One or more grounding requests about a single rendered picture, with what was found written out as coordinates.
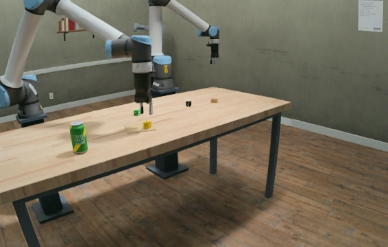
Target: blue joint cap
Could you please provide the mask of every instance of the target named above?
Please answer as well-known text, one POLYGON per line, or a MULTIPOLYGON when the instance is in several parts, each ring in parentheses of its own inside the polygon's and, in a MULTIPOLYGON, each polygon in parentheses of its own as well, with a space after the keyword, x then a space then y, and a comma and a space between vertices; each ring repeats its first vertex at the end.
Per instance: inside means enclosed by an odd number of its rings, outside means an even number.
POLYGON ((132 40, 142 44, 151 45, 151 38, 148 35, 132 35, 132 40))
POLYGON ((218 27, 209 27, 209 36, 216 36, 219 32, 220 28, 218 27))
POLYGON ((160 65, 171 64, 171 56, 155 56, 153 62, 160 65))
POLYGON ((112 59, 112 41, 107 40, 106 46, 104 47, 104 52, 106 53, 106 57, 108 59, 112 59))
POLYGON ((3 86, 0 85, 0 108, 5 109, 10 107, 10 96, 3 86))
POLYGON ((23 5, 28 10, 35 10, 40 5, 42 5, 43 0, 23 0, 23 5))
POLYGON ((33 80, 37 82, 37 76, 36 75, 24 75, 22 76, 22 80, 33 80))

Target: can label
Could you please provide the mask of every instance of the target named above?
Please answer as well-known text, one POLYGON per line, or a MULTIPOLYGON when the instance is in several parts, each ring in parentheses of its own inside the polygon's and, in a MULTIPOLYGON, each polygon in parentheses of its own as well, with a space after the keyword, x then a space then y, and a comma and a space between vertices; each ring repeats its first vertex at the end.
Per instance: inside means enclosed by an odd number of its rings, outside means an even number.
POLYGON ((72 149, 76 154, 83 154, 87 151, 86 127, 82 121, 74 121, 69 127, 72 140, 72 149))

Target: gray wall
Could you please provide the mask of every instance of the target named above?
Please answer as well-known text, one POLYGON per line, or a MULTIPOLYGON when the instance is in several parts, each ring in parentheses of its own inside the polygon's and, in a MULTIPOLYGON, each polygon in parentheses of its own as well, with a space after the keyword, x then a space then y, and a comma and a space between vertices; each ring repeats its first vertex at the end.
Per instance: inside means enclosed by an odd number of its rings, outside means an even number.
POLYGON ((292 102, 285 117, 388 143, 383 33, 358 31, 358 1, 179 0, 221 28, 220 59, 170 10, 164 52, 182 91, 219 86, 292 102))
MULTIPOLYGON (((148 22, 148 4, 138 0, 73 0, 81 8, 131 36, 133 23, 148 22)), ((24 11, 23 1, 0 0, 0 75, 5 73, 8 57, 24 11)), ((26 71, 80 62, 105 60, 104 42, 88 32, 57 34, 63 16, 46 12, 29 53, 26 71)), ((40 101, 53 106, 134 88, 130 62, 72 69, 38 76, 40 101), (48 93, 54 93, 50 100, 48 93)), ((1 110, 0 117, 16 113, 16 107, 1 110)))

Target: baseboard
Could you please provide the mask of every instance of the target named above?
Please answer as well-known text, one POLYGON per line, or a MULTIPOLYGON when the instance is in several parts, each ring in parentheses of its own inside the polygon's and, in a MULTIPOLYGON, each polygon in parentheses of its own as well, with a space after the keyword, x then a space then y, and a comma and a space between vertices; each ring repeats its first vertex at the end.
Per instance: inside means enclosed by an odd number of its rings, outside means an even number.
MULTIPOLYGON (((113 94, 109 94, 109 95, 102 95, 102 96, 99 96, 99 97, 92 97, 92 98, 89 98, 89 99, 82 99, 82 100, 78 100, 78 101, 74 101, 74 102, 58 104, 58 105, 55 105, 55 106, 48 106, 48 107, 43 108, 43 110, 46 113, 51 113, 51 112, 57 111, 57 110, 64 110, 64 109, 68 109, 68 108, 72 108, 72 107, 76 107, 76 106, 83 106, 83 105, 86 105, 86 104, 102 102, 102 101, 106 101, 106 100, 109 100, 109 99, 116 99, 116 98, 119 98, 119 97, 125 97, 125 96, 130 96, 130 95, 134 95, 134 90, 124 91, 124 92, 120 92, 120 93, 113 93, 113 94)), ((16 115, 15 114, 14 115, 5 116, 5 117, 0 117, 0 124, 6 123, 6 122, 9 122, 9 121, 14 121, 14 120, 16 120, 16 115)))
POLYGON ((340 130, 334 130, 299 120, 289 119, 286 117, 281 118, 281 124, 388 152, 388 143, 373 140, 367 137, 361 137, 355 134, 350 134, 340 130))
POLYGON ((47 69, 38 69, 35 71, 27 71, 23 75, 42 75, 46 73, 53 73, 53 72, 59 72, 59 71, 65 71, 69 69, 79 69, 79 68, 85 68, 85 67, 91 67, 91 66, 97 66, 97 65, 103 65, 103 64, 112 64, 112 63, 118 63, 118 62, 127 62, 131 61, 131 58, 116 58, 116 59, 108 59, 108 60, 100 60, 100 61, 93 61, 93 62, 82 62, 78 64, 69 64, 59 67, 52 67, 47 69))

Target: yellow cube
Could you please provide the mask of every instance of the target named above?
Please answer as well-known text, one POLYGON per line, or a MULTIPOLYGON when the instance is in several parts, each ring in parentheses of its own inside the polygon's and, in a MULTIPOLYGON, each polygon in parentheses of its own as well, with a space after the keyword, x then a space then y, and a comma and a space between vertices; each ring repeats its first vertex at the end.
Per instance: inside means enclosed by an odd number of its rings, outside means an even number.
POLYGON ((144 122, 144 129, 151 128, 151 121, 145 121, 144 122))

